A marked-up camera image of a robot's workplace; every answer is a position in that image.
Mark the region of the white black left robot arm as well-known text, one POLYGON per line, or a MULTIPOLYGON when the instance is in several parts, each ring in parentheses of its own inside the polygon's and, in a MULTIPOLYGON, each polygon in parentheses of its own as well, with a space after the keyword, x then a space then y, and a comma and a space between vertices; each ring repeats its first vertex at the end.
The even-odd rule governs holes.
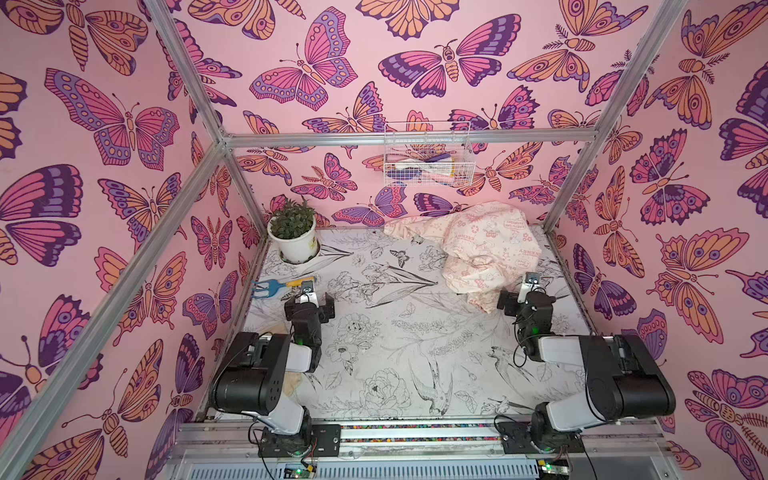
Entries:
POLYGON ((335 300, 319 298, 315 279, 297 282, 284 303, 287 333, 238 333, 214 374, 208 402, 214 410, 265 426, 260 446, 272 456, 306 457, 318 444, 304 406, 283 392, 288 373, 313 373, 322 357, 322 326, 335 317, 335 300))

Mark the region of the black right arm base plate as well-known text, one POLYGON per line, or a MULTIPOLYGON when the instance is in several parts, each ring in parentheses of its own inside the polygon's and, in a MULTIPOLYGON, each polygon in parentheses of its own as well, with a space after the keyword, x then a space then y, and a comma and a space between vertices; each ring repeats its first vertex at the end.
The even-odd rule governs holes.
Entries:
POLYGON ((505 454, 558 454, 584 453, 585 447, 578 433, 559 432, 548 427, 532 426, 502 419, 495 423, 505 454))

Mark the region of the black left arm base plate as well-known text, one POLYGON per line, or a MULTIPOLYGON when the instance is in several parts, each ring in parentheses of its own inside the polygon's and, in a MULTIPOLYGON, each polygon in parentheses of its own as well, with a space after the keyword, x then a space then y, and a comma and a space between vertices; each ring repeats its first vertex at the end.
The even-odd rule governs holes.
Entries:
POLYGON ((295 435, 277 435, 266 430, 259 445, 262 458, 337 457, 341 446, 340 424, 303 427, 295 435))

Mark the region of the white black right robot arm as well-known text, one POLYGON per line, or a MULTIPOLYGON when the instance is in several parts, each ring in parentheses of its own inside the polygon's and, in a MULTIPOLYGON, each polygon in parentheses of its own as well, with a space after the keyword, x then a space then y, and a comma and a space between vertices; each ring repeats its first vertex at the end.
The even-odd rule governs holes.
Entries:
POLYGON ((580 367, 585 374, 582 391, 533 409, 528 437, 537 450, 563 449, 588 428, 675 411, 673 389, 638 336, 556 334, 555 302, 534 272, 524 275, 517 291, 501 290, 497 301, 514 318, 515 341, 526 360, 580 367))

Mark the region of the pink printed hooded jacket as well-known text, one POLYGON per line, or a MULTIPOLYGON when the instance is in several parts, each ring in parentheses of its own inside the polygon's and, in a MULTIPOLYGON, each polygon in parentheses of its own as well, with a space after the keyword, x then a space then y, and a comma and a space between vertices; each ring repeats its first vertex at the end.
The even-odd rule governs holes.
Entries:
POLYGON ((536 270, 542 254, 525 214, 498 201, 441 217, 393 220, 384 232, 435 243, 446 254, 441 271, 446 286, 485 313, 496 310, 502 288, 536 270))

